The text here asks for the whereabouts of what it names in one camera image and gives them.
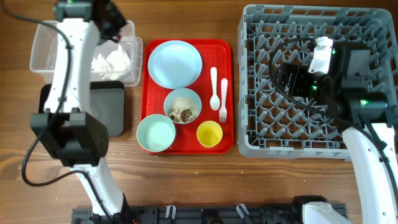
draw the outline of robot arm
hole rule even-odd
[[[93,205],[93,219],[107,221],[107,215],[114,223],[133,223],[134,214],[112,178],[105,159],[108,132],[90,115],[90,72],[95,48],[119,34],[126,21],[114,4],[107,0],[59,1],[54,9],[59,21],[57,27],[73,46],[72,68],[69,80],[65,80],[68,52],[65,40],[58,35],[57,60],[51,91],[44,105],[45,114],[32,116],[32,129],[36,134],[45,129],[46,118],[57,109],[64,82],[67,82],[67,97],[57,125],[47,130],[41,142],[50,155],[60,159],[64,166],[88,174],[93,186],[83,174],[77,173],[77,176]],[[94,190],[103,207],[97,201]]]
[[[347,120],[379,138],[384,155],[358,129],[336,120],[343,142],[351,155],[361,199],[363,223],[398,223],[397,202],[392,180],[398,166],[394,150],[392,111],[385,94],[368,90],[370,50],[364,44],[316,40],[313,60],[308,67],[282,64],[275,72],[276,85],[289,88],[293,96],[312,97],[328,105],[328,114]],[[389,163],[392,175],[385,163]],[[303,223],[344,223],[325,202],[309,202],[302,207]]]

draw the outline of plastic fork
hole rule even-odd
[[[226,107],[225,107],[225,100],[226,100],[226,90],[228,89],[228,80],[226,78],[223,78],[221,81],[221,108],[220,108],[220,122],[225,123],[226,122]]]

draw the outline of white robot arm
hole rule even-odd
[[[72,49],[72,70],[67,85],[67,100],[61,108],[61,113],[71,113],[78,108],[81,112],[91,113],[90,110],[90,73],[91,61],[95,47],[100,41],[100,31],[93,21],[85,22],[83,19],[64,19],[57,27],[68,36]],[[65,41],[58,35],[58,53],[55,64],[54,79],[51,91],[45,102],[45,110],[52,113],[57,109],[63,83],[65,81],[65,61],[67,50]],[[81,170],[88,173],[99,197],[103,201],[109,215],[119,213],[123,205],[123,193],[118,189],[112,178],[105,157],[99,159],[97,166],[91,164],[77,164],[71,170]],[[105,216],[98,204],[96,197],[85,177],[77,174],[93,204],[93,213]]]
[[[308,38],[290,41],[314,43]],[[368,90],[370,50],[361,43],[334,42],[328,37],[320,37],[314,44],[309,68],[283,64],[271,80],[285,97],[288,96],[282,90],[288,87],[293,96],[312,97],[319,104],[328,105],[327,113],[334,116],[353,161],[363,223],[398,223],[392,108],[383,93]],[[369,126],[371,130],[360,128]],[[328,203],[309,202],[302,207],[302,222],[348,221]]]
[[[387,143],[384,152],[391,162],[394,177],[398,166],[394,150],[394,128],[386,124],[373,124],[380,139]],[[374,144],[354,128],[343,131],[343,141],[347,145],[354,165],[356,183],[361,199],[363,224],[398,223],[397,207],[389,174]],[[335,212],[329,203],[310,202],[303,206],[305,224],[344,224],[351,223]]]

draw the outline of red tray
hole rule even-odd
[[[153,40],[147,44],[144,56],[144,73],[142,76],[142,101],[141,120],[152,114],[165,114],[163,105],[166,96],[172,91],[156,84],[150,77],[147,64],[149,55],[160,44],[169,40]],[[176,137],[173,144],[163,152],[157,154],[222,154],[232,148],[234,144],[234,109],[233,109],[233,82],[231,47],[217,39],[187,39],[182,40],[192,44],[200,53],[203,66],[198,79],[187,86],[195,91],[201,98],[202,108],[198,118],[189,124],[175,124]],[[217,94],[221,98],[220,83],[222,78],[228,79],[228,92],[226,109],[228,110],[227,122],[220,123],[218,111],[210,108],[212,94],[210,68],[216,67],[218,71]],[[211,148],[204,148],[197,139],[197,128],[204,121],[216,121],[223,128],[221,142]]]

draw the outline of black tray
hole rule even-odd
[[[39,113],[44,112],[51,84],[43,86],[40,92]],[[120,136],[124,131],[124,102],[126,94],[121,81],[90,83],[91,115],[103,123],[111,137]]]

